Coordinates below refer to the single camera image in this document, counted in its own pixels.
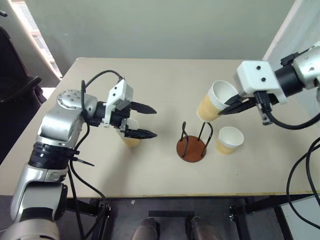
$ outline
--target chair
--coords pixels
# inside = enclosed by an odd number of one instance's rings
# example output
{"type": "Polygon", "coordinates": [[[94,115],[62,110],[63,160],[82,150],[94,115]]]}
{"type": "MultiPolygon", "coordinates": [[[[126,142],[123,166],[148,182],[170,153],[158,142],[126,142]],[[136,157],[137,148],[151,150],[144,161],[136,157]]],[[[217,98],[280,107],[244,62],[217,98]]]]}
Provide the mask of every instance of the chair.
{"type": "Polygon", "coordinates": [[[41,78],[27,75],[9,34],[0,26],[0,164],[46,101],[40,82],[41,78]]]}

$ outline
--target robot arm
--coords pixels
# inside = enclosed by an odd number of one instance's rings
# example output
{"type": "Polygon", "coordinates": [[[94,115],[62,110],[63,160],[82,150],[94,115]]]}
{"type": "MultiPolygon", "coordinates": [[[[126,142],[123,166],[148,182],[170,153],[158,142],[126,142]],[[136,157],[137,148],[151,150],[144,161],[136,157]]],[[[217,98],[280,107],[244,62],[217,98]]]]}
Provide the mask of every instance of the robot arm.
{"type": "Polygon", "coordinates": [[[5,232],[3,240],[59,239],[55,220],[66,208],[68,188],[62,183],[68,173],[68,162],[74,155],[82,125],[104,123],[120,129],[125,137],[154,138],[157,135],[144,129],[129,129],[127,118],[131,109],[144,114],[157,113],[150,106],[132,102],[133,89],[125,79],[110,90],[106,102],[78,90],[65,90],[57,103],[43,118],[29,162],[25,164],[15,189],[10,214],[15,223],[5,232]]]}
{"type": "Polygon", "coordinates": [[[258,107],[262,123],[271,124],[271,105],[285,104],[287,97],[318,87],[320,102],[320,42],[281,60],[282,68],[272,70],[267,61],[243,61],[234,76],[239,94],[231,97],[220,115],[235,114],[258,107]]]}

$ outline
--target floor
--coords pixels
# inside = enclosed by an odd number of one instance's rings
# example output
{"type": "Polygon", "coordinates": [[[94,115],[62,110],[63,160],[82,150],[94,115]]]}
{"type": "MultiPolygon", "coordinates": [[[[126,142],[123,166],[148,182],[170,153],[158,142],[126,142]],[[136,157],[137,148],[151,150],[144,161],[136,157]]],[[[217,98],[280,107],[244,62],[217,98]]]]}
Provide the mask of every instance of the floor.
{"type": "MultiPolygon", "coordinates": [[[[10,219],[9,196],[0,196],[0,236],[8,228],[10,219]]],[[[236,224],[229,221],[229,205],[234,204],[229,198],[143,198],[113,199],[110,202],[115,215],[112,240],[130,240],[136,227],[149,210],[194,211],[196,216],[206,218],[219,232],[223,240],[238,240],[236,224]]],[[[85,231],[94,223],[91,216],[82,216],[85,231]]],[[[184,218],[159,217],[160,240],[186,240],[184,218]]],[[[283,240],[277,218],[273,210],[266,210],[247,216],[247,224],[252,240],[283,240]]],[[[66,211],[57,221],[61,240],[79,239],[77,221],[74,212],[66,211]]]]}

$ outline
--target table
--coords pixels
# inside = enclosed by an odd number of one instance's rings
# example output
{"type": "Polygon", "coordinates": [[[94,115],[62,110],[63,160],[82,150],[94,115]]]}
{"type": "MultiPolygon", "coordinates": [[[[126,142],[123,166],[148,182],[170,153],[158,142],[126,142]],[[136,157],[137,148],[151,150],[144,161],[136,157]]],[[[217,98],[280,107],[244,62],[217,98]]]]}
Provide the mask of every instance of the table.
{"type": "MultiPolygon", "coordinates": [[[[79,148],[79,158],[95,167],[75,163],[75,168],[90,184],[107,197],[170,196],[248,196],[282,195],[293,164],[320,134],[316,126],[286,130],[276,125],[263,126],[256,108],[226,115],[213,122],[214,136],[203,160],[188,163],[179,158],[176,144],[186,121],[186,132],[197,136],[201,121],[196,109],[215,80],[234,82],[233,74],[241,60],[125,59],[79,57],[20,136],[0,166],[0,195],[12,195],[24,164],[29,160],[43,116],[56,104],[56,96],[66,89],[80,89],[81,80],[112,69],[125,76],[133,87],[133,100],[152,106],[155,115],[131,111],[140,127],[158,134],[142,140],[138,147],[126,147],[113,128],[91,127],[79,148]],[[245,137],[233,154],[216,152],[220,128],[234,126],[245,137]]],[[[87,89],[99,101],[106,101],[117,77],[105,74],[87,89]]],[[[310,119],[295,97],[289,104],[274,106],[274,115],[288,124],[310,119]]],[[[206,140],[209,129],[203,131],[206,140]]],[[[313,181],[320,183],[319,153],[312,156],[313,181]]],[[[78,197],[98,195],[75,179],[78,197]]],[[[310,193],[302,164],[291,182],[292,193],[310,193]]]]}

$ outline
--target corrugated paper cup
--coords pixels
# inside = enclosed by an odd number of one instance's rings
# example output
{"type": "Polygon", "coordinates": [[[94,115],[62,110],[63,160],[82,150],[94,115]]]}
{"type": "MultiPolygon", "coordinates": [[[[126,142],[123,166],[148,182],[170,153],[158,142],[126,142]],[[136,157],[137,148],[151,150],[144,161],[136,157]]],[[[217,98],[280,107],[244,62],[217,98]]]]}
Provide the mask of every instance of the corrugated paper cup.
{"type": "Polygon", "coordinates": [[[215,81],[196,111],[198,117],[204,122],[215,120],[219,112],[229,106],[225,102],[237,94],[238,91],[231,83],[215,81]]]}
{"type": "MultiPolygon", "coordinates": [[[[126,120],[126,124],[128,125],[129,129],[132,129],[132,130],[137,130],[139,128],[139,123],[134,118],[128,118],[126,120]]],[[[116,129],[116,133],[121,137],[124,143],[130,148],[136,147],[140,143],[140,139],[125,137],[125,134],[123,132],[120,132],[119,129],[116,129]]]]}
{"type": "Polygon", "coordinates": [[[220,129],[216,141],[216,150],[220,154],[228,155],[244,143],[243,133],[233,126],[225,126],[220,129]]]}

